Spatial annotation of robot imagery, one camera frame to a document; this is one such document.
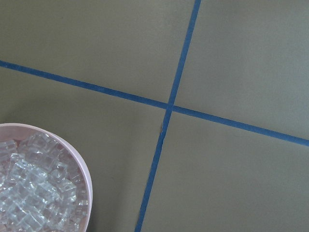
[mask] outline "blue tape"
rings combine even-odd
[[[199,111],[189,110],[189,109],[182,108],[182,107],[179,107],[179,106],[174,106],[173,111],[177,112],[177,113],[193,116],[193,117],[199,117],[199,118],[202,118],[202,119],[205,119],[205,120],[208,120],[208,121],[224,124],[224,125],[227,125],[227,126],[230,126],[230,127],[235,127],[235,128],[239,128],[239,129],[242,129],[242,130],[251,131],[251,132],[266,135],[266,136],[269,136],[269,137],[285,140],[285,141],[292,142],[292,143],[295,143],[295,144],[309,146],[309,140],[307,140],[307,139],[298,138],[298,137],[295,137],[295,136],[276,132],[276,131],[273,131],[273,130],[272,131],[267,130],[267,129],[264,129],[264,128],[261,128],[261,127],[256,127],[256,126],[245,124],[245,123],[242,123],[242,122],[237,122],[237,121],[233,121],[233,120],[230,120],[230,119],[226,119],[226,118],[222,118],[222,117],[218,117],[218,116],[214,116],[214,115],[209,115],[209,114],[202,113],[202,112],[199,112]]]
[[[190,42],[191,42],[191,38],[192,38],[194,26],[195,26],[195,22],[197,20],[197,13],[198,13],[198,10],[199,10],[200,3],[201,3],[201,0],[195,0],[195,2],[194,2],[194,6],[193,6],[192,13],[191,13],[190,22],[189,22],[189,25],[188,25],[186,37],[185,37],[185,40],[184,40],[184,43],[183,43],[182,52],[181,52],[179,62],[178,62],[177,71],[176,71],[176,74],[175,74],[173,86],[172,86],[170,96],[169,96],[169,103],[168,103],[168,106],[166,108],[164,119],[163,119],[162,132],[159,135],[158,142],[157,142],[157,145],[156,145],[153,162],[151,164],[151,168],[150,168],[150,172],[149,172],[144,196],[143,196],[141,206],[140,206],[139,218],[138,218],[134,232],[140,232],[141,231],[142,224],[143,224],[143,221],[144,221],[144,218],[145,218],[147,205],[148,205],[151,190],[152,190],[152,187],[153,187],[153,184],[154,184],[156,170],[158,168],[158,164],[159,164],[159,160],[160,160],[160,156],[161,156],[161,152],[162,152],[162,146],[163,146],[164,138],[166,136],[166,133],[167,133],[167,130],[168,130],[168,127],[169,127],[169,120],[170,120],[170,117],[171,117],[171,113],[173,111],[173,106],[174,106],[174,103],[175,103],[180,79],[181,79],[181,76],[182,76],[182,73],[183,73],[184,63],[185,63],[185,60],[186,60],[186,57],[187,57],[187,54],[188,54],[188,50],[189,50],[189,46],[190,46]]]
[[[89,90],[92,90],[92,91],[95,91],[95,92],[105,93],[105,94],[108,94],[108,95],[112,95],[112,96],[116,96],[116,97],[119,97],[119,98],[131,100],[131,101],[134,101],[134,102],[140,102],[140,103],[144,103],[144,104],[147,104],[147,105],[152,105],[152,106],[155,106],[155,107],[158,107],[158,108],[161,108],[161,109],[167,108],[167,104],[164,103],[164,102],[155,101],[155,100],[140,97],[140,96],[137,96],[137,95],[134,95],[134,94],[124,93],[124,92],[114,90],[114,89],[111,89],[111,88],[97,86],[97,85],[90,84],[90,83],[87,83],[87,82],[78,81],[78,80],[71,79],[71,78],[68,78],[68,77],[55,75],[55,74],[51,74],[51,73],[48,73],[48,72],[43,72],[43,71],[40,71],[40,70],[37,70],[37,69],[32,69],[32,68],[24,67],[24,66],[21,66],[21,65],[1,61],[1,60],[0,60],[0,67],[12,69],[12,70],[19,71],[19,72],[22,72],[22,73],[28,73],[28,74],[31,74],[31,75],[35,75],[35,76],[43,77],[43,78],[46,78],[46,79],[62,82],[62,83],[69,84],[69,85],[72,85],[72,86],[77,86],[77,87],[89,89]]]

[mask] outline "pink rim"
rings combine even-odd
[[[24,128],[24,129],[30,129],[30,130],[40,131],[40,132],[46,133],[49,136],[51,136],[52,138],[59,141],[71,153],[71,155],[74,157],[74,159],[78,163],[78,165],[79,165],[79,167],[80,167],[80,169],[83,173],[85,183],[86,183],[86,186],[87,186],[87,190],[88,190],[89,209],[88,209],[88,213],[87,213],[87,216],[85,218],[85,221],[84,221],[84,228],[82,230],[80,230],[80,231],[85,232],[86,229],[87,229],[88,223],[89,223],[89,219],[90,219],[90,212],[91,212],[91,207],[92,207],[92,197],[93,197],[93,195],[92,195],[92,182],[91,182],[90,172],[89,172],[87,165],[86,165],[84,159],[82,158],[82,156],[67,141],[65,141],[61,137],[59,137],[59,136],[57,136],[57,135],[55,135],[51,132],[48,132],[46,130],[43,130],[41,128],[31,126],[31,125],[27,125],[27,124],[21,124],[21,123],[3,123],[3,124],[0,124],[1,129],[3,129],[5,127],[7,127],[7,128],[8,127],[21,127],[21,128]]]

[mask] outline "pink bowl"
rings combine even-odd
[[[81,222],[81,228],[80,228],[80,232],[85,232],[87,229],[88,223],[89,223],[91,206],[92,206],[92,182],[91,182],[90,172],[87,168],[87,165],[85,161],[83,160],[82,156],[78,153],[78,151],[67,141],[65,141],[64,139],[60,138],[59,136],[51,132],[48,132],[38,127],[30,126],[27,124],[20,124],[20,123],[0,124],[0,142],[4,142],[10,139],[14,139],[16,141],[24,140],[30,135],[38,131],[48,134],[50,137],[54,138],[61,145],[63,145],[74,157],[74,159],[76,160],[76,162],[78,163],[82,171],[82,174],[84,176],[84,180],[86,183],[87,191],[88,191],[88,202],[89,202],[87,216]]]

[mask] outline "plastic container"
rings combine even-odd
[[[38,127],[34,127],[31,125],[27,125],[27,124],[20,124],[20,123],[0,124],[0,142],[4,142],[10,139],[14,139],[16,141],[24,140],[30,135],[38,131],[48,134],[50,137],[54,138],[61,145],[63,145],[70,152],[73,158],[76,160],[76,162],[78,163],[82,171],[85,184],[86,184],[86,188],[88,191],[88,202],[89,202],[87,216],[83,219],[83,221],[80,224],[81,225],[80,232],[85,232],[87,229],[88,223],[89,223],[90,212],[91,212],[91,207],[92,207],[92,182],[91,182],[90,172],[87,168],[87,165],[85,161],[83,160],[82,156],[78,153],[78,151],[72,145],[70,145],[67,141],[65,141],[64,139],[60,138],[59,136],[51,132],[48,132]]]

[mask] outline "gray surface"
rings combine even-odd
[[[0,59],[167,102],[193,2],[0,1]]]
[[[306,0],[202,1],[176,105],[309,139]]]
[[[307,232],[308,147],[173,114],[143,232]]]
[[[164,111],[0,68],[0,122],[59,135],[92,178],[88,231],[134,231]]]

